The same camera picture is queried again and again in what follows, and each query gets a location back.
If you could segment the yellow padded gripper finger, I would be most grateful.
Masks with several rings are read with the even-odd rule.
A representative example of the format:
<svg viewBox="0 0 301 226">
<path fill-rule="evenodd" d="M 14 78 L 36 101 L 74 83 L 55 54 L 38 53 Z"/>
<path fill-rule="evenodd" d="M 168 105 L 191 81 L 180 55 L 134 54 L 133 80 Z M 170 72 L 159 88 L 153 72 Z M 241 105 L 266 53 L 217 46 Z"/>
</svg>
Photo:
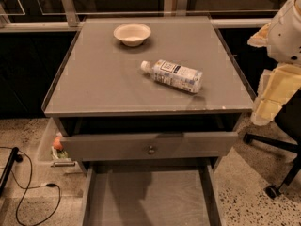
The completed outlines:
<svg viewBox="0 0 301 226">
<path fill-rule="evenodd" d="M 253 104 L 251 121 L 264 126 L 273 121 L 282 107 L 301 89 L 301 67 L 278 63 L 272 70 L 264 70 Z"/>
<path fill-rule="evenodd" d="M 248 39 L 247 44 L 253 47 L 266 47 L 269 27 L 270 23 L 264 25 L 258 32 Z"/>
</svg>

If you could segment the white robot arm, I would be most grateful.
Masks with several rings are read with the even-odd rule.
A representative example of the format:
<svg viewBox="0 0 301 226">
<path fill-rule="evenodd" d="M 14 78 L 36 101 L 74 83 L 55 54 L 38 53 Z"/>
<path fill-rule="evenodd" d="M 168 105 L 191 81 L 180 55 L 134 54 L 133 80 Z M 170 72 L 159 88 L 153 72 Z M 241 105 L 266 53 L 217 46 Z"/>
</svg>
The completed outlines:
<svg viewBox="0 0 301 226">
<path fill-rule="evenodd" d="M 253 104 L 251 121 L 264 126 L 301 89 L 301 0 L 287 0 L 247 44 L 265 47 L 267 55 L 277 62 L 272 71 L 261 74 Z"/>
</svg>

